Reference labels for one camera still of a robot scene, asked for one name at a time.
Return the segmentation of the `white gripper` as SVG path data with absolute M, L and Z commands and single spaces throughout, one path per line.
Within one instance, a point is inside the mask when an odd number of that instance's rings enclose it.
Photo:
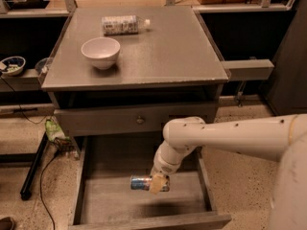
M 171 164 L 162 158 L 160 153 L 157 153 L 153 159 L 153 167 L 151 175 L 153 175 L 150 185 L 150 192 L 158 194 L 160 192 L 169 191 L 169 178 L 166 175 L 174 174 L 180 167 L 181 162 Z

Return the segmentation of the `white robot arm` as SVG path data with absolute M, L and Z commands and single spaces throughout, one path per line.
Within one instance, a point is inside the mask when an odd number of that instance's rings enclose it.
M 174 119 L 162 131 L 153 159 L 150 192 L 156 194 L 182 160 L 210 147 L 279 163 L 268 230 L 307 230 L 307 115 L 293 114 L 208 124 L 199 117 Z

